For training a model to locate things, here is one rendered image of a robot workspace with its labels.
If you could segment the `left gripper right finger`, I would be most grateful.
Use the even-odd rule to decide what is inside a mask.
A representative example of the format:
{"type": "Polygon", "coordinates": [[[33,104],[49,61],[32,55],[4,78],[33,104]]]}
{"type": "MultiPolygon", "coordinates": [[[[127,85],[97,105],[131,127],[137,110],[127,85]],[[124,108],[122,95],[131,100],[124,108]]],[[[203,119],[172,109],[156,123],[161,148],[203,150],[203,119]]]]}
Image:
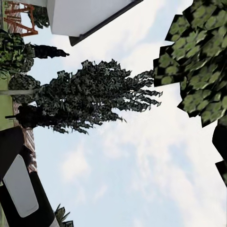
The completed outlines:
{"type": "Polygon", "coordinates": [[[212,143],[227,163],[227,127],[216,126],[213,132],[212,143]]]}

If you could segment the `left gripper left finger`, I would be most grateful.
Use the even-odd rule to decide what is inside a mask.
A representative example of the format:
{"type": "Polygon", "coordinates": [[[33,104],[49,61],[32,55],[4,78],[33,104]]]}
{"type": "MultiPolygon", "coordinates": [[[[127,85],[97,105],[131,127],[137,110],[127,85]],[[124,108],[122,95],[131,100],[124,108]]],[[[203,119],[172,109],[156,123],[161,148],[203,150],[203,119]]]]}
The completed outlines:
{"type": "Polygon", "coordinates": [[[0,131],[0,183],[25,143],[20,126],[0,131]]]}

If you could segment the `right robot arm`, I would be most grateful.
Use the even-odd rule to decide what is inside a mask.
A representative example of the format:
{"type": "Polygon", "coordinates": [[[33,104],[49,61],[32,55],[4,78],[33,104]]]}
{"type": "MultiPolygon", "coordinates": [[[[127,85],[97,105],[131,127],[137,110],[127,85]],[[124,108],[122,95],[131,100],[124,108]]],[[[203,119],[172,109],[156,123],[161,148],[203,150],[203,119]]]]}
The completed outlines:
{"type": "Polygon", "coordinates": [[[23,145],[0,185],[9,227],[60,227],[38,173],[30,172],[32,150],[23,145]]]}

